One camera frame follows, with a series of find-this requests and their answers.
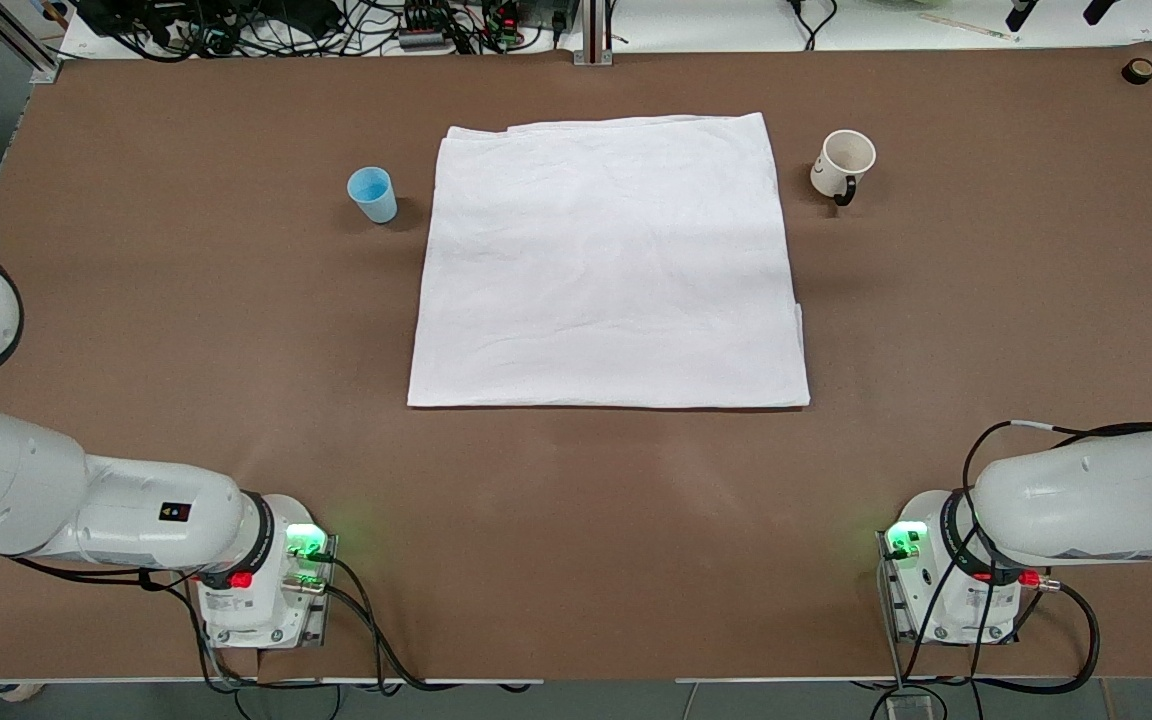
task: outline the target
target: brown tabletop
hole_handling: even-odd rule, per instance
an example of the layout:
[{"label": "brown tabletop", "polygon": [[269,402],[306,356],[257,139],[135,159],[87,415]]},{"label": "brown tabletop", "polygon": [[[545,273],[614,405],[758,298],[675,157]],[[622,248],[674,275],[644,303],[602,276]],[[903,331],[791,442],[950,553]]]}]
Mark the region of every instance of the brown tabletop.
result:
[{"label": "brown tabletop", "polygon": [[[873,532],[954,487],[993,420],[1152,419],[1152,82],[1135,50],[69,63],[0,179],[26,334],[0,410],[101,455],[300,498],[433,679],[890,674]],[[452,124],[767,119],[803,304],[804,411],[410,410],[434,160]],[[878,165],[836,211],[823,137]],[[508,164],[509,158],[500,158]],[[353,205],[388,168],[389,227]],[[1010,430],[982,460],[1053,442]],[[1100,674],[1152,675],[1152,564],[1061,570]],[[1052,598],[986,673],[1070,674]],[[964,673],[968,651],[919,669]],[[328,646],[262,675],[370,676]],[[197,673],[183,611],[0,560],[0,679]]]}]

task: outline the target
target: metal bracket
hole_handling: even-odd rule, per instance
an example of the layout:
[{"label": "metal bracket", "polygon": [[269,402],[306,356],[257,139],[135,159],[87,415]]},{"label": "metal bracket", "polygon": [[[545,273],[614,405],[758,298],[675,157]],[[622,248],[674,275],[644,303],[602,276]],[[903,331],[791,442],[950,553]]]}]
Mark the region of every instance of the metal bracket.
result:
[{"label": "metal bracket", "polygon": [[9,13],[2,3],[0,3],[0,41],[15,56],[33,68],[33,74],[29,77],[29,82],[36,85],[38,83],[50,85],[50,83],[56,82],[56,74],[60,73],[60,61],[56,59],[55,53],[52,53],[51,47],[41,44],[41,41],[38,41],[38,38],[26,31],[20,24],[18,20],[15,18],[15,15]]},{"label": "metal bracket", "polygon": [[581,6],[581,50],[573,53],[573,62],[582,67],[611,67],[612,16],[608,0],[584,0]]}]

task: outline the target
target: white table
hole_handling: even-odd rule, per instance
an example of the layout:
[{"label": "white table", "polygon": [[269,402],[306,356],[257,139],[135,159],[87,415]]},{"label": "white table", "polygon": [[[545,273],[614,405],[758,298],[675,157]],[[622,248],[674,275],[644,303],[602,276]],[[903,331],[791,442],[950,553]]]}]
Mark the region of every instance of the white table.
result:
[{"label": "white table", "polygon": [[[1000,50],[1000,47],[1096,47],[1152,41],[1152,0],[1120,0],[1098,26],[1083,20],[1084,0],[1047,0],[1039,3],[1017,33],[1005,24],[1011,0],[838,0],[838,14],[817,37],[818,50]],[[818,24],[828,13],[828,0],[804,0],[804,20]],[[947,26],[920,17],[935,15],[952,22],[1015,35],[1000,40],[979,32]],[[371,18],[380,18],[377,12]],[[573,24],[579,18],[571,18]],[[806,31],[796,22],[785,0],[617,0],[612,17],[616,53],[786,53],[803,50]],[[387,20],[385,26],[396,26]],[[378,29],[369,24],[369,29]],[[279,32],[282,23],[257,28],[259,37]],[[532,38],[525,29],[525,41]],[[550,31],[524,53],[552,47]],[[306,36],[293,36],[305,41]],[[380,38],[367,38],[370,47]],[[563,50],[579,46],[579,28],[559,43]],[[99,37],[82,18],[74,18],[61,50],[92,59],[129,59],[134,53],[108,37]],[[376,53],[402,55],[397,41],[386,41]]]}]

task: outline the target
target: folded white cloth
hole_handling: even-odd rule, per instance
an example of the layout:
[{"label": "folded white cloth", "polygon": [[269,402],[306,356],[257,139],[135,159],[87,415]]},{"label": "folded white cloth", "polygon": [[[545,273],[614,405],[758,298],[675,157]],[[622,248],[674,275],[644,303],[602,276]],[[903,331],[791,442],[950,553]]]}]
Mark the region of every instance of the folded white cloth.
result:
[{"label": "folded white cloth", "polygon": [[763,116],[452,128],[407,401],[808,404]]}]

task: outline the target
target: mug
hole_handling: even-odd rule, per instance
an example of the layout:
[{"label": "mug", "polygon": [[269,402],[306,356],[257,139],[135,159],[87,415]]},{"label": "mug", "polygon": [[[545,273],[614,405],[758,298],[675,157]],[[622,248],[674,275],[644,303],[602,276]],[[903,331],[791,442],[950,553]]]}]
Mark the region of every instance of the mug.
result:
[{"label": "mug", "polygon": [[812,187],[820,195],[833,197],[838,205],[851,204],[856,183],[874,167],[878,151],[874,143],[854,129],[836,129],[824,138],[820,154],[812,167]]}]

